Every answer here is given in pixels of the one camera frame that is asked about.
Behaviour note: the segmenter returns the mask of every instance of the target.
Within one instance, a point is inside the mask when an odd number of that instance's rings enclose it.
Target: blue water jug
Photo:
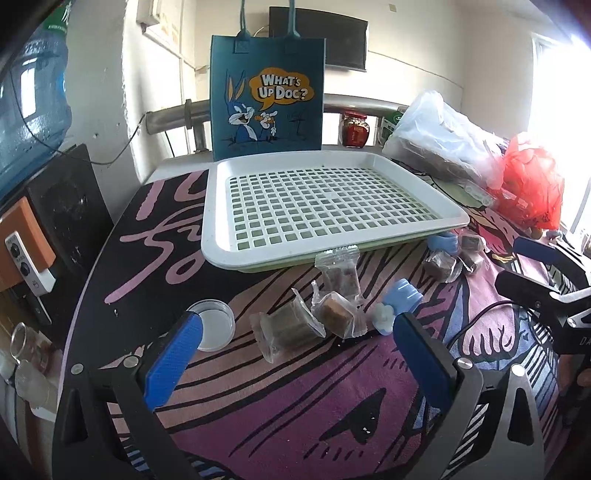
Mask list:
[[[0,85],[0,203],[55,154],[72,124],[64,88],[72,3],[35,30]]]

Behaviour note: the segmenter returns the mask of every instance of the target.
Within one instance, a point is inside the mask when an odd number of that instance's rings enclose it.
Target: red plastic bag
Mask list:
[[[505,172],[494,209],[524,228],[558,230],[564,178],[556,161],[528,133],[513,137],[504,156]]]

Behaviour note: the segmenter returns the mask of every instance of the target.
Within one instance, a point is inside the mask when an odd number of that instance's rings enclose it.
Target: green bottle label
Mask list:
[[[57,7],[43,22],[45,30],[59,32],[66,36],[68,33],[68,23],[70,22],[70,13],[74,0],[67,0]]]

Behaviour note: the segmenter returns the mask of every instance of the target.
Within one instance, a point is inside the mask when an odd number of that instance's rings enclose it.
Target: metal screw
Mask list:
[[[521,365],[515,364],[511,367],[511,373],[517,377],[523,377],[525,375],[525,368]]]
[[[463,368],[464,370],[470,370],[474,366],[474,364],[472,363],[472,360],[470,360],[469,358],[461,357],[457,359],[457,366]]]
[[[125,368],[133,368],[136,367],[139,363],[139,358],[137,358],[135,355],[131,355],[129,357],[127,357],[125,360],[123,360],[123,365]]]
[[[72,372],[72,375],[78,375],[78,374],[81,374],[83,370],[84,370],[84,365],[76,364],[76,365],[72,365],[72,369],[70,370],[70,372]]]

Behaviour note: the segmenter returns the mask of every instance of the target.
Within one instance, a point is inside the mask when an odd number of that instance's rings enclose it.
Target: white plastic bag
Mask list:
[[[404,113],[382,153],[442,180],[498,189],[504,170],[500,140],[456,112],[439,92],[429,91]]]

